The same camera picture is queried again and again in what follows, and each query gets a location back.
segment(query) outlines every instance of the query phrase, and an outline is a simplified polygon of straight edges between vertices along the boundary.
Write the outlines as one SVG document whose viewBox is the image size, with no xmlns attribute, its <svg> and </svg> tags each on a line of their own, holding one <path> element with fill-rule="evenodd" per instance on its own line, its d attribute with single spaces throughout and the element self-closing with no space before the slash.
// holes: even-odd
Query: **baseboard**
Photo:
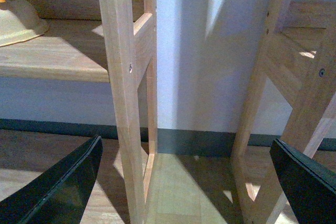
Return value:
<svg viewBox="0 0 336 224">
<path fill-rule="evenodd" d="M 100 135 L 107 139 L 118 139 L 115 125 L 95 125 L 83 123 L 41 122 L 17 119 L 0 119 L 0 129 L 30 131 L 49 134 L 88 136 Z M 140 128 L 141 141 L 148 142 L 148 129 Z"/>
<path fill-rule="evenodd" d="M 31 131 L 50 134 L 88 136 L 118 139 L 114 125 L 41 122 L 0 119 L 0 129 Z M 140 128 L 141 141 L 148 142 L 148 129 Z M 158 129 L 158 152 L 198 156 L 230 156 L 235 133 Z M 249 145 L 271 146 L 276 135 L 252 134 Z M 325 138 L 319 147 L 322 151 L 336 151 L 336 138 Z"/>
</svg>

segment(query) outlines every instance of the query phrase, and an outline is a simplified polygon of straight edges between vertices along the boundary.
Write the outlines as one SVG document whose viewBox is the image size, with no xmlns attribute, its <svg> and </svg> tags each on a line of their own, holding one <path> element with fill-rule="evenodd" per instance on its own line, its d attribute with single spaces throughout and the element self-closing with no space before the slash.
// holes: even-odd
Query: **wall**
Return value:
<svg viewBox="0 0 336 224">
<path fill-rule="evenodd" d="M 157 0 L 160 128 L 237 130 L 267 4 Z M 108 84 L 1 78 L 0 104 L 0 118 L 115 124 Z M 290 111 L 268 81 L 254 133 L 280 135 Z"/>
</svg>

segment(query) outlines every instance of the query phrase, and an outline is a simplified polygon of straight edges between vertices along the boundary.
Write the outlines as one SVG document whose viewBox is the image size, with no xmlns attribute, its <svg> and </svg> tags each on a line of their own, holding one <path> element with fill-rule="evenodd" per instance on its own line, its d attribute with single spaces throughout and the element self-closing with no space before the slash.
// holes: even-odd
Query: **wooden floor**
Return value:
<svg viewBox="0 0 336 224">
<path fill-rule="evenodd" d="M 25 186 L 87 137 L 0 130 L 0 200 Z M 99 174 L 81 223 L 129 223 L 118 141 L 103 141 Z M 143 151 L 145 167 L 147 153 Z M 248 179 L 258 191 L 271 164 L 269 148 L 249 146 Z M 147 224 L 242 223 L 227 158 L 157 154 Z M 315 159 L 336 171 L 335 152 Z M 297 223 L 288 205 L 277 224 Z"/>
<path fill-rule="evenodd" d="M 242 223 L 228 158 L 155 158 L 147 224 Z"/>
</svg>

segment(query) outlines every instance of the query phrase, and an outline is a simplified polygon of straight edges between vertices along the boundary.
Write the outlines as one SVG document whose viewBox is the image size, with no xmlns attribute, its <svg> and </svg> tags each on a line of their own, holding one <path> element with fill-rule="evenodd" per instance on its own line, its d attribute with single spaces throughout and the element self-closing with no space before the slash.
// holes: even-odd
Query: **screw head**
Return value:
<svg viewBox="0 0 336 224">
<path fill-rule="evenodd" d="M 326 70 L 324 68 L 321 68 L 321 70 L 319 71 L 319 76 L 324 77 L 325 75 L 326 75 Z"/>
</svg>

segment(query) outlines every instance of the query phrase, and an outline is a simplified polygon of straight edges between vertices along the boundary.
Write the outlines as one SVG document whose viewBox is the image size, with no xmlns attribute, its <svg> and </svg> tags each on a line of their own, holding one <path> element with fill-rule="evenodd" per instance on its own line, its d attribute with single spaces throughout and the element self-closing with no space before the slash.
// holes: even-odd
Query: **wooden shelf board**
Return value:
<svg viewBox="0 0 336 224">
<path fill-rule="evenodd" d="M 47 21 L 45 35 L 0 48 L 0 76 L 109 82 L 101 21 Z"/>
<path fill-rule="evenodd" d="M 294 105 L 323 39 L 323 28 L 285 27 L 270 41 L 264 71 L 290 105 Z"/>
</svg>

